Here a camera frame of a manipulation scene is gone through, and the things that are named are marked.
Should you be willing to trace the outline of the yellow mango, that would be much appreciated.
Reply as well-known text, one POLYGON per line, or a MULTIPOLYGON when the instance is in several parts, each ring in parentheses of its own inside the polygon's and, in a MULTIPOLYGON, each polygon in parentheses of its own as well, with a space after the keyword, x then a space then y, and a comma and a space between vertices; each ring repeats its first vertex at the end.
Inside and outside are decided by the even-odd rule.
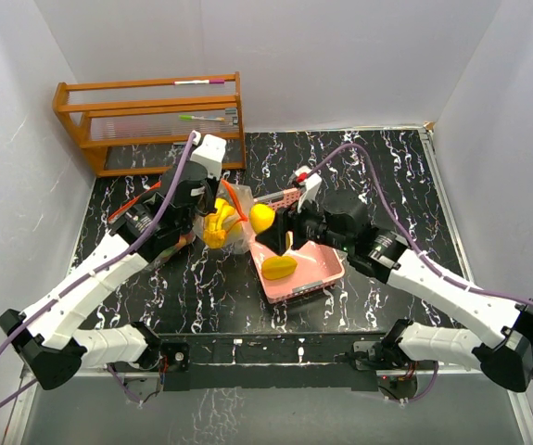
POLYGON ((274 222, 276 212, 268 205, 256 203, 249 213, 249 222, 256 235, 268 230, 274 222))

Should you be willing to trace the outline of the yellow starfruit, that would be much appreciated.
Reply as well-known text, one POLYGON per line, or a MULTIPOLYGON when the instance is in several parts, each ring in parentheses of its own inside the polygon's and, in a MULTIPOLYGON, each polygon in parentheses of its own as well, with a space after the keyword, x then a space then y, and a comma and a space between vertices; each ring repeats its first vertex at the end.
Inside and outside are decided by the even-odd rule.
POLYGON ((261 275, 265 280, 280 280, 292 275, 298 262, 289 256, 274 256, 266 259, 261 265, 261 275))

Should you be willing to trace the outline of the yellow banana bunch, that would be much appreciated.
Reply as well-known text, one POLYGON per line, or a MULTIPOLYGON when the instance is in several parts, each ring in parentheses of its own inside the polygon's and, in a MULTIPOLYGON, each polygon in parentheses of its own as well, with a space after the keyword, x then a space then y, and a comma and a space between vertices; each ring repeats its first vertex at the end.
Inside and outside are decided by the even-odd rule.
POLYGON ((204 217, 202 239, 209 248, 222 248, 229 234, 240 222, 234 206, 223 198, 216 199, 216 212, 204 217))

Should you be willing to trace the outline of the clear zip bag orange zipper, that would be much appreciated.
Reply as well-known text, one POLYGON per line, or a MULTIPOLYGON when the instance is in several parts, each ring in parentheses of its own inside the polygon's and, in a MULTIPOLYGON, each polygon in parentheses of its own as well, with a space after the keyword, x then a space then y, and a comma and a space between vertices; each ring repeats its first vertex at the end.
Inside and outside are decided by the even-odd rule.
MULTIPOLYGON (((169 187, 158 181, 145 192, 123 204, 109 217, 109 231, 119 235, 129 246, 151 226, 167 197, 169 187)), ((177 188, 170 204, 150 234, 130 254, 138 254, 150 269, 158 268, 170 256, 194 240, 193 223, 197 216, 199 197, 191 197, 177 188)))

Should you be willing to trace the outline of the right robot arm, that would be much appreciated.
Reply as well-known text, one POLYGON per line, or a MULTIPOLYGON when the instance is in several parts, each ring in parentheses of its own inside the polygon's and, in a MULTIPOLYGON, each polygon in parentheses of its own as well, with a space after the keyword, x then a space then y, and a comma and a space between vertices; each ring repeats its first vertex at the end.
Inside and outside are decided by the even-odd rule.
POLYGON ((355 271, 410 293, 462 324, 455 329, 398 320, 376 346, 389 365, 454 363, 477 369, 508 390, 527 390, 533 378, 533 306, 486 296, 436 265, 403 236, 373 225, 353 192, 336 191, 321 206, 303 202, 273 210, 255 204, 249 221, 256 241, 276 255, 308 242, 334 248, 346 254, 355 271))

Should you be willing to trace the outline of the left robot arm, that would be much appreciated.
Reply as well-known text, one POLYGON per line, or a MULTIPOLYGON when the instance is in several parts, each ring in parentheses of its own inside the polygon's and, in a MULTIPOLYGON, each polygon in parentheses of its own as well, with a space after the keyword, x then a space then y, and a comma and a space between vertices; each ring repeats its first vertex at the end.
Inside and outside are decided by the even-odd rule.
POLYGON ((0 327, 43 389, 64 385, 82 368, 115 362, 156 367, 161 341, 144 323, 102 330, 81 325, 130 277, 157 269, 193 240, 197 218, 214 207, 218 182, 218 175, 191 160, 180 172, 164 173, 73 273, 24 311, 0 316, 0 327))

